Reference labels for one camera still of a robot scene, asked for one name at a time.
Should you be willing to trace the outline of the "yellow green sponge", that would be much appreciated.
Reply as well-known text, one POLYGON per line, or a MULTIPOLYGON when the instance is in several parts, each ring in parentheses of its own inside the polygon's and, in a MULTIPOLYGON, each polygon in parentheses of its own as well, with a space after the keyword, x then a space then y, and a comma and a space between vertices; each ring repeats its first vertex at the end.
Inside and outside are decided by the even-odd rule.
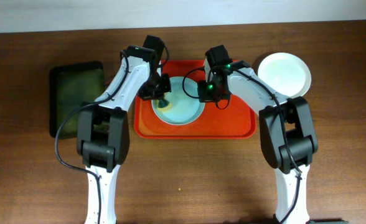
POLYGON ((160 100, 157 100, 157 103, 156 103, 156 109, 160 112, 165 112, 165 111, 168 111, 170 110, 171 108, 173 107, 173 104, 170 103, 168 100, 166 99, 160 99, 160 100))

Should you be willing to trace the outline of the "light blue plate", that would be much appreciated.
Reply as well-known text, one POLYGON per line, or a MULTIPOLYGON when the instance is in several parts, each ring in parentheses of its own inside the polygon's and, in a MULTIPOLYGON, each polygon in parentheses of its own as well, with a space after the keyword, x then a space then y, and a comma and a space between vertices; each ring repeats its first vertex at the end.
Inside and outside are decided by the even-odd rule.
POLYGON ((204 111, 205 103, 201 103, 198 99, 191 98, 185 94, 185 91, 192 95, 198 96, 197 83, 190 78, 182 81, 184 77, 172 77, 171 92, 165 94, 165 99, 173 104, 173 107, 165 112, 156 109, 157 100, 151 101, 152 110, 155 115, 163 122, 175 126, 182 126, 194 122, 204 111))

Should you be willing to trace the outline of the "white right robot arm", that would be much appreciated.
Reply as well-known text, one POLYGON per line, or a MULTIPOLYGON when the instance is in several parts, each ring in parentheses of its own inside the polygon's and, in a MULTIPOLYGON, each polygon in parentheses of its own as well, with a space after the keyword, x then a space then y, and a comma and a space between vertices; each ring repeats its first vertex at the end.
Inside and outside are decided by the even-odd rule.
POLYGON ((245 61, 233 61, 223 45, 205 53, 206 79, 198 82, 201 103, 244 101, 257 115, 261 151, 276 175, 278 223, 310 223, 307 212, 307 176, 318 150, 307 101, 292 98, 261 80, 245 61))

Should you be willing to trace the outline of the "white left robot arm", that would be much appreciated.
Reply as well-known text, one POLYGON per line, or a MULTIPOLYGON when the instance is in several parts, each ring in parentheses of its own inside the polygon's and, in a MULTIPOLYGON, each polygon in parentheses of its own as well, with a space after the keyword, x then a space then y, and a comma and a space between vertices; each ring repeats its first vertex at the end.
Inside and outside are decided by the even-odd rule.
POLYGON ((129 151, 128 110, 136 97, 163 100, 171 91, 162 73, 161 38, 148 35, 143 46, 130 45, 121 53, 121 66, 94 104, 78 115, 77 152, 88 174, 86 223, 116 223, 118 171, 129 151))

